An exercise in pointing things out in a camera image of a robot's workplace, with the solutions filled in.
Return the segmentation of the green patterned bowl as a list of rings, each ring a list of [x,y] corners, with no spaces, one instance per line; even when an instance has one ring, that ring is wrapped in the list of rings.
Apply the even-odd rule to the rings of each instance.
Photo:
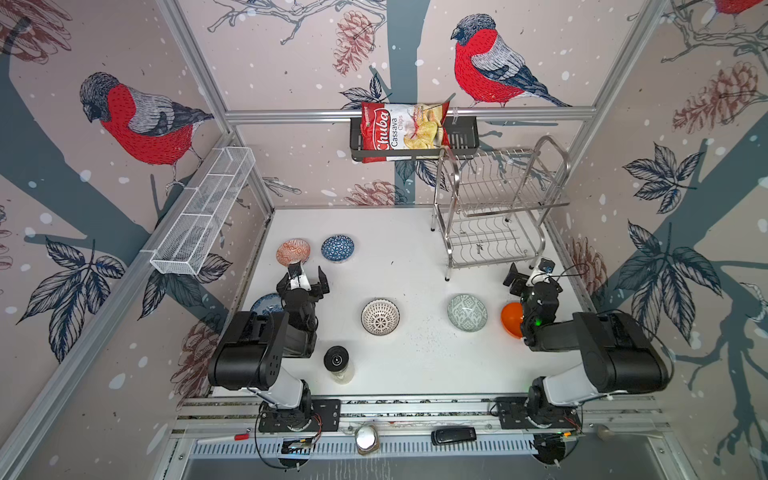
[[[450,323],[464,332],[478,332],[483,329],[488,320],[485,304],[470,294],[459,294],[453,297],[447,306]]]

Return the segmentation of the white brown lattice bowl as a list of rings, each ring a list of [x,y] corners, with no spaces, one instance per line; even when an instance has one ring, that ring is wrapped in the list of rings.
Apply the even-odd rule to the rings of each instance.
[[[368,302],[361,312],[361,324],[371,335],[385,336],[400,324],[400,311],[391,300],[378,298]]]

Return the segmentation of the steel two-tier dish rack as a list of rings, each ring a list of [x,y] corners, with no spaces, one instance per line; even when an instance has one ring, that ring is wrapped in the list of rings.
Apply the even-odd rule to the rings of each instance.
[[[565,183],[571,156],[555,138],[532,147],[459,154],[444,147],[438,157],[431,229],[447,255],[444,279],[457,269],[525,262],[543,257],[544,223],[568,204]]]

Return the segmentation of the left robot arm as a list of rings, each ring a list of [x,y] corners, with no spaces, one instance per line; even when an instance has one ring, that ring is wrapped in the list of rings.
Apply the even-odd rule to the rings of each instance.
[[[316,304],[330,292],[327,276],[308,288],[291,286],[289,275],[277,285],[280,312],[259,315],[237,312],[224,332],[208,364],[207,378],[213,387],[230,391],[246,389],[262,400],[261,431],[306,431],[323,428],[312,404],[308,383],[282,367],[285,356],[309,358],[315,350],[318,330]]]

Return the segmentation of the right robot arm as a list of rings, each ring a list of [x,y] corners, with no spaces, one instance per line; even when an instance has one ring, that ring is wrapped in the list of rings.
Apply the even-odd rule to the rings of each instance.
[[[562,287],[552,276],[554,262],[544,259],[526,275],[512,264],[503,285],[519,298],[520,338],[533,352],[575,351],[581,362],[559,374],[533,380],[522,404],[526,420],[538,428],[576,427],[575,410],[613,394],[649,394],[664,390],[671,367],[652,345],[643,325],[624,312],[575,312],[558,321]]]

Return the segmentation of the blue floral bowl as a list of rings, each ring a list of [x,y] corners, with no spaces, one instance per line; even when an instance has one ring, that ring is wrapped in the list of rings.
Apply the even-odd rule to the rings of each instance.
[[[254,302],[251,311],[258,316],[267,317],[272,313],[281,313],[283,311],[282,299],[278,293],[263,295]]]

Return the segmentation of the orange plastic bowl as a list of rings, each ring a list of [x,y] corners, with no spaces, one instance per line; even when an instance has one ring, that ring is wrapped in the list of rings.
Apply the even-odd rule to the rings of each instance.
[[[511,302],[505,305],[500,315],[501,323],[505,331],[511,336],[522,339],[521,326],[523,323],[523,308],[519,302]]]

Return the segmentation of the red patterned bowl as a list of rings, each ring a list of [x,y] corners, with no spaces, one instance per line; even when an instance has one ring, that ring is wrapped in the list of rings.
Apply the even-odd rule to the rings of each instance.
[[[292,238],[283,242],[277,249],[275,257],[279,264],[288,267],[294,263],[304,264],[311,255],[311,245],[302,238]]]

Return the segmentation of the dark blue patterned bowl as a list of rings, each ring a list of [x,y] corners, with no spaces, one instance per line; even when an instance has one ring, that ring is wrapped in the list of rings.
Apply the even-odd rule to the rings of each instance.
[[[333,263],[347,261],[355,251],[355,243],[351,237],[344,234],[331,235],[321,245],[322,256]]]

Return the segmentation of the black lidded glass jar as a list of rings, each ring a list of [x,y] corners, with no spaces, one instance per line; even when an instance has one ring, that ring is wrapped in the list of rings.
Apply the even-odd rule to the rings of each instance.
[[[348,384],[354,377],[354,365],[350,354],[341,345],[332,346],[326,351],[323,364],[331,378],[339,384]]]

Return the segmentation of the round silver object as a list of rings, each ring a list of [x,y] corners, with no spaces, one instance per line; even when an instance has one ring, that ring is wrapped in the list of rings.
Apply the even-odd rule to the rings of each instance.
[[[369,455],[380,448],[379,434],[372,424],[362,425],[356,430],[355,446],[359,455]]]

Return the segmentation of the black remote device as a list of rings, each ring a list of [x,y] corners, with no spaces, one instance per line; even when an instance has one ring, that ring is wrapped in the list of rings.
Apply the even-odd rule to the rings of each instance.
[[[446,446],[474,442],[477,440],[477,433],[474,427],[449,426],[433,430],[430,434],[430,438],[433,446]]]

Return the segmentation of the red cassava chips bag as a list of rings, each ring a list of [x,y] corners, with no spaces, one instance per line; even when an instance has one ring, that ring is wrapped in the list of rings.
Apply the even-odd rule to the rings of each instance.
[[[383,152],[385,156],[363,157],[363,163],[403,160],[396,151],[435,150],[449,146],[445,119],[449,102],[441,104],[361,104],[361,136],[364,152]]]

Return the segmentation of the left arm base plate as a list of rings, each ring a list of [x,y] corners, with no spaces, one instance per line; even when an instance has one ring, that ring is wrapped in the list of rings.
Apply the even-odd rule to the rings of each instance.
[[[341,401],[312,398],[310,404],[295,409],[277,409],[265,404],[258,415],[256,430],[267,433],[321,433],[339,429]]]

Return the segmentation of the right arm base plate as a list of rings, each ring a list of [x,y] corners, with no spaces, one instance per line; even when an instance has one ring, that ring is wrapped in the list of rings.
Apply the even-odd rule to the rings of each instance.
[[[575,407],[554,406],[547,400],[530,406],[527,397],[498,397],[489,412],[499,420],[503,430],[580,430],[582,427]]]

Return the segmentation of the black wall basket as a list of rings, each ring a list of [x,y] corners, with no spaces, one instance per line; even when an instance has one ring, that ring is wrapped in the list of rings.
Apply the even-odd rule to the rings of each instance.
[[[479,133],[477,119],[469,116],[459,116],[449,119],[444,124],[444,139],[448,140],[450,150],[457,156],[473,155],[479,149]],[[427,150],[394,150],[375,151],[363,149],[361,118],[353,118],[350,123],[350,153],[356,162],[372,163],[373,158],[383,158],[385,161],[400,160],[436,160],[440,148]]]

